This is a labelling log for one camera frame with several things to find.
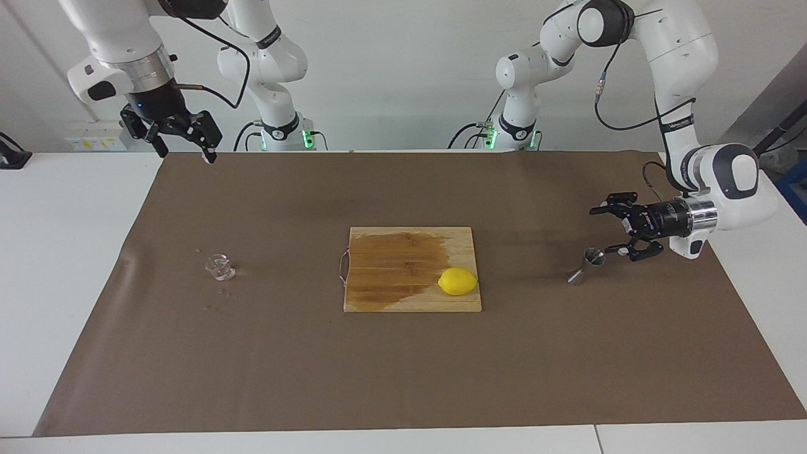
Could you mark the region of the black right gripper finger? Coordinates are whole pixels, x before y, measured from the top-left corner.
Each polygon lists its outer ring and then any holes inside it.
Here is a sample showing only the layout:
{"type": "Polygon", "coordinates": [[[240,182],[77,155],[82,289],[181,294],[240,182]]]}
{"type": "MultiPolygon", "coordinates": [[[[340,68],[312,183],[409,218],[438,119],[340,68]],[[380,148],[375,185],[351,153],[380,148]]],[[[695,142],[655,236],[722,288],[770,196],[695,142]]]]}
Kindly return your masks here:
{"type": "Polygon", "coordinates": [[[147,125],[147,121],[140,118],[132,107],[124,107],[119,112],[119,115],[123,126],[134,140],[150,144],[159,158],[166,158],[169,149],[160,136],[160,124],[158,122],[147,125]]]}
{"type": "Polygon", "coordinates": [[[216,148],[223,135],[210,112],[180,115],[180,136],[201,149],[205,163],[212,165],[218,158],[216,148]]]}

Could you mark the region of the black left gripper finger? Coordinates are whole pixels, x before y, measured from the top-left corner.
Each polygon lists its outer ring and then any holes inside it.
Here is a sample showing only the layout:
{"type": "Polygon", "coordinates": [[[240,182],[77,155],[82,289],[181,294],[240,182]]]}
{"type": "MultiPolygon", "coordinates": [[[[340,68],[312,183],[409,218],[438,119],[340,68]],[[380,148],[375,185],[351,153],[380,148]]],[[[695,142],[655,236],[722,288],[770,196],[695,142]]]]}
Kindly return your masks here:
{"type": "Polygon", "coordinates": [[[603,250],[603,253],[605,255],[616,253],[619,256],[628,258],[631,262],[637,262],[658,256],[663,250],[664,246],[658,241],[632,238],[628,243],[609,245],[603,250]]]}
{"type": "Polygon", "coordinates": [[[615,192],[608,194],[599,206],[589,210],[590,216],[611,214],[619,219],[638,219],[641,205],[637,204],[637,192],[615,192]]]}

